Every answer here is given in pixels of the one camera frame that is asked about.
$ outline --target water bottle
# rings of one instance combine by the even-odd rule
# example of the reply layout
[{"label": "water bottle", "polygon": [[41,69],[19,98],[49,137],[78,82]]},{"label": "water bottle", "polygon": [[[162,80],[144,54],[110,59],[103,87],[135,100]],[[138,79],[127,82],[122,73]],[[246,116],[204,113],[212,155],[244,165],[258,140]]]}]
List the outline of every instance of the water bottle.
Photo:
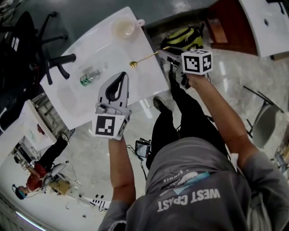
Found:
[{"label": "water bottle", "polygon": [[80,77],[80,83],[83,86],[87,86],[87,85],[91,84],[94,80],[99,79],[100,75],[101,75],[101,72],[98,69],[96,69],[92,72],[89,72],[89,73],[81,76]]}]

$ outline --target black office chair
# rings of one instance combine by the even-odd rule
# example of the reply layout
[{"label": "black office chair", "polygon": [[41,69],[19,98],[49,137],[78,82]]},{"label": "black office chair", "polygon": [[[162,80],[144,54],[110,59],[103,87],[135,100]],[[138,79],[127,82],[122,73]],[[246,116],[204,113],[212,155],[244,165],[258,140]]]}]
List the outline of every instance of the black office chair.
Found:
[{"label": "black office chair", "polygon": [[[40,59],[38,66],[47,75],[47,80],[50,85],[52,84],[52,79],[50,77],[49,69],[52,66],[49,65],[50,64],[49,60],[47,60],[44,56],[42,45],[60,39],[65,41],[68,39],[67,35],[53,37],[45,40],[42,39],[49,18],[50,17],[53,18],[56,16],[57,12],[52,12],[47,16],[38,36],[36,35],[38,30],[35,29],[31,15],[27,11],[21,15],[21,17],[19,18],[18,22],[14,27],[0,28],[0,32],[12,32],[8,44],[17,53],[18,60],[20,60],[20,63],[18,63],[20,68],[22,69],[30,68],[31,70],[33,70],[34,66],[37,66],[36,54],[38,54]],[[63,77],[65,79],[68,79],[69,74],[63,69],[62,64],[74,62],[76,56],[72,54],[67,55],[63,58],[57,57],[55,59],[58,61],[58,63],[54,62],[54,64],[58,67]]]},{"label": "black office chair", "polygon": [[47,16],[38,36],[28,12],[21,15],[14,27],[0,27],[0,32],[11,32],[10,36],[0,42],[0,113],[7,109],[0,118],[3,129],[18,118],[24,102],[36,96],[40,82],[39,73],[47,75],[50,85],[52,80],[49,69],[53,66],[58,67],[65,79],[69,78],[62,64],[74,62],[76,56],[71,54],[47,60],[42,50],[45,43],[68,38],[62,35],[42,40],[49,18],[56,15],[56,12],[52,12]]}]

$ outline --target white desk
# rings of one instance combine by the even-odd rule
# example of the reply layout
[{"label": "white desk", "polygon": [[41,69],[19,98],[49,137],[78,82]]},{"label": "white desk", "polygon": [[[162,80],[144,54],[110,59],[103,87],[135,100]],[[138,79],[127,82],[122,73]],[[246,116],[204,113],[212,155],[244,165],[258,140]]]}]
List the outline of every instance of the white desk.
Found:
[{"label": "white desk", "polygon": [[[99,88],[121,71],[129,76],[128,104],[169,89],[154,56],[142,61],[136,68],[130,68],[129,62],[141,60],[153,50],[141,28],[136,28],[134,36],[128,40],[117,41],[112,37],[112,22],[124,15],[136,20],[131,9],[125,7],[95,25],[64,52],[63,55],[76,54],[74,63],[63,65],[70,73],[68,80],[54,67],[50,70],[53,84],[48,85],[46,76],[41,81],[45,93],[69,129],[92,120]],[[99,65],[108,67],[101,78],[86,87],[80,85],[79,78],[85,70]]]},{"label": "white desk", "polygon": [[289,18],[278,3],[266,0],[239,0],[251,26],[258,55],[266,57],[289,51]]},{"label": "white desk", "polygon": [[[56,143],[56,138],[45,125],[30,100],[24,103],[18,121],[23,134],[36,151]],[[38,126],[43,130],[44,134],[38,131]]]}]

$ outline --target gray chair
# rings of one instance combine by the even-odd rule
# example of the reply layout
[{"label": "gray chair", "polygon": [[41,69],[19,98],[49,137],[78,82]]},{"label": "gray chair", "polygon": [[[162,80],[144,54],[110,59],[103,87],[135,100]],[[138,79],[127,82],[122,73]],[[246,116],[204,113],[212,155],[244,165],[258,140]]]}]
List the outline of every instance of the gray chair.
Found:
[{"label": "gray chair", "polygon": [[255,92],[246,86],[243,87],[264,100],[253,125],[247,120],[251,127],[248,135],[258,148],[263,148],[274,132],[277,112],[284,113],[284,111],[260,91]]}]

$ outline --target gold spoon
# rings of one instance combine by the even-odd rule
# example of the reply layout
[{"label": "gold spoon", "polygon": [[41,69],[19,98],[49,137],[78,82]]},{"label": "gold spoon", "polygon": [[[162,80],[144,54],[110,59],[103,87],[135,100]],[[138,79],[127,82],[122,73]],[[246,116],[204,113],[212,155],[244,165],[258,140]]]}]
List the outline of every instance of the gold spoon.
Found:
[{"label": "gold spoon", "polygon": [[[156,55],[156,54],[158,54],[158,51],[155,52],[155,53],[153,53],[152,55],[149,55],[149,56],[145,57],[145,58],[142,59],[142,60],[145,60],[145,59],[147,59],[147,58],[149,58],[149,57],[151,57],[151,56],[153,56],[153,55]],[[131,68],[135,68],[136,65],[137,65],[137,63],[141,62],[142,60],[140,60],[140,61],[138,61],[138,62],[136,62],[136,61],[132,61],[132,62],[130,62],[130,66],[131,66]]]}]

